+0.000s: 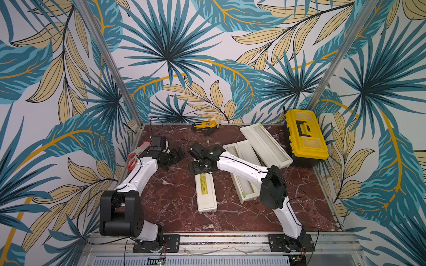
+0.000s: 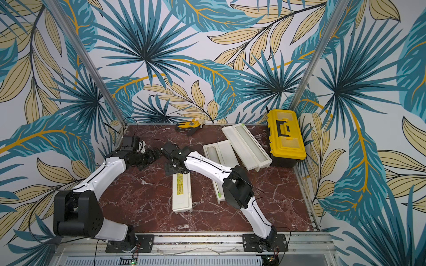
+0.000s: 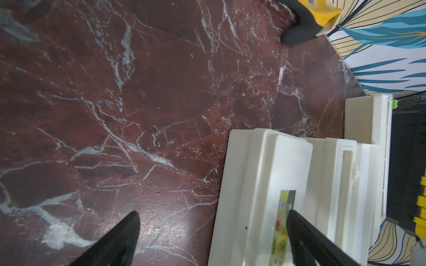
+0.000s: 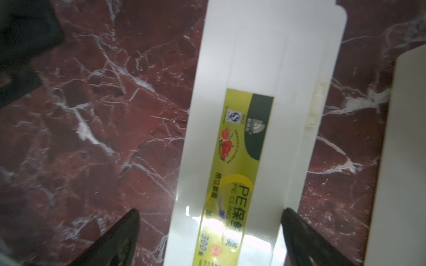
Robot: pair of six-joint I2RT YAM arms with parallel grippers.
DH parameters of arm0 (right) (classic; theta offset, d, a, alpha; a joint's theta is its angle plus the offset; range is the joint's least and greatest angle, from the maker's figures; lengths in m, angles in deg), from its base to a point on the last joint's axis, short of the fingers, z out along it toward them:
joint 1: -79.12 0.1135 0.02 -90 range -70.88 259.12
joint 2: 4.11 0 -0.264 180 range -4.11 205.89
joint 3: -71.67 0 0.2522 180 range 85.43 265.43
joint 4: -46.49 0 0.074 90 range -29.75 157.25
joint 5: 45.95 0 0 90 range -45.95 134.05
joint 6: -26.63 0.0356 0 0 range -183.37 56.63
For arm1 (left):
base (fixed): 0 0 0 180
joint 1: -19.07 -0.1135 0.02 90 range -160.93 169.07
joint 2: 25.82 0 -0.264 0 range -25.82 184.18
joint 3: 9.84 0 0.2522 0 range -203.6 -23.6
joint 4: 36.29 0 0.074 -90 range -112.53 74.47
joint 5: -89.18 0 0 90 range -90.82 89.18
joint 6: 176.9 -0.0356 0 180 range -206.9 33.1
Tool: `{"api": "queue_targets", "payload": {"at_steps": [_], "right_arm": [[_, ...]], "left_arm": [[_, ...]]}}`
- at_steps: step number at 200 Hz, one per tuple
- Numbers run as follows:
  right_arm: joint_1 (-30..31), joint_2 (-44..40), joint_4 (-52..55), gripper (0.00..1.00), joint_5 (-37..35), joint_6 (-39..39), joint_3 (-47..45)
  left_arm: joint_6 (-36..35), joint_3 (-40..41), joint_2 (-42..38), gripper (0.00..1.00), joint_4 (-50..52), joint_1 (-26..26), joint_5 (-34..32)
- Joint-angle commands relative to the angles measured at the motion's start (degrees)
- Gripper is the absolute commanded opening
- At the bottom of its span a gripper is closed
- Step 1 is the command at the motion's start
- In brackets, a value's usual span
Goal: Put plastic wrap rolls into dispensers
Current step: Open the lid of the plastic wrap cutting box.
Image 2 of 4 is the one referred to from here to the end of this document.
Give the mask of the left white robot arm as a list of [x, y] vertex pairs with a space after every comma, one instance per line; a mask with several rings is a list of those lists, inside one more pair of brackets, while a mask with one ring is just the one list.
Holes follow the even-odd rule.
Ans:
[[60, 237], [86, 237], [136, 246], [131, 225], [104, 217], [99, 200], [111, 183], [129, 167], [142, 170], [161, 157], [158, 148], [147, 148], [137, 136], [125, 136], [122, 146], [108, 154], [80, 185], [57, 193], [54, 197], [54, 234]]

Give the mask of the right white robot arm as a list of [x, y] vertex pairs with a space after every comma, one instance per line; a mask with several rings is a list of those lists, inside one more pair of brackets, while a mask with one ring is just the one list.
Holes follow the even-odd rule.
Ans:
[[197, 172], [222, 186], [225, 201], [242, 211], [257, 237], [259, 246], [264, 250], [272, 250], [277, 230], [258, 206], [253, 192], [254, 186], [246, 170], [240, 166], [228, 167], [218, 164], [192, 148], [181, 149], [171, 142], [167, 142], [160, 151], [168, 160], [165, 165], [167, 175]]

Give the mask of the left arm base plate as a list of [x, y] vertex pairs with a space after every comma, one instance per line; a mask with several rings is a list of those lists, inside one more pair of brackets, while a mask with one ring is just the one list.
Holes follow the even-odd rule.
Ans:
[[106, 253], [151, 253], [154, 235], [135, 235], [124, 241], [111, 241], [106, 246]]

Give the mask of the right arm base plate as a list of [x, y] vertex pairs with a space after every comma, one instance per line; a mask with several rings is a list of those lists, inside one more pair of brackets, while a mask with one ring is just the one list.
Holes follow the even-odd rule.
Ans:
[[262, 239], [255, 234], [243, 234], [244, 252], [287, 252], [288, 240], [284, 234], [277, 234], [272, 239]]

